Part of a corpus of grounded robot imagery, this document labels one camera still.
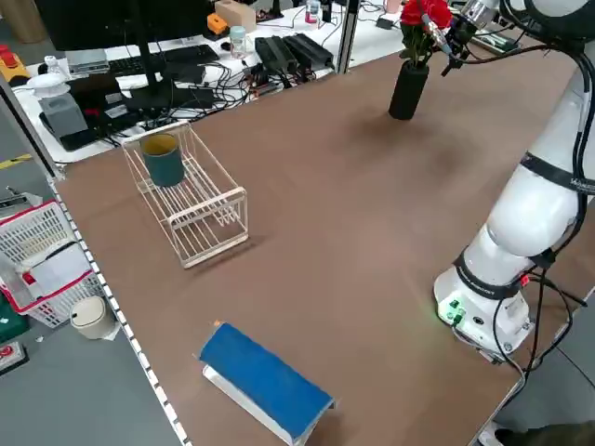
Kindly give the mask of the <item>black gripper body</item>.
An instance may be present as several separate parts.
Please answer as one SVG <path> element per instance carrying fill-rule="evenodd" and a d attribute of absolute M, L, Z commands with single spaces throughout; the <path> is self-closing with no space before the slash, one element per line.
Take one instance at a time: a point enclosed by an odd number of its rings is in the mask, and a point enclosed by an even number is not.
<path fill-rule="evenodd" d="M 455 15 L 446 34 L 449 46 L 465 46 L 478 31 L 476 22 L 466 16 Z"/>

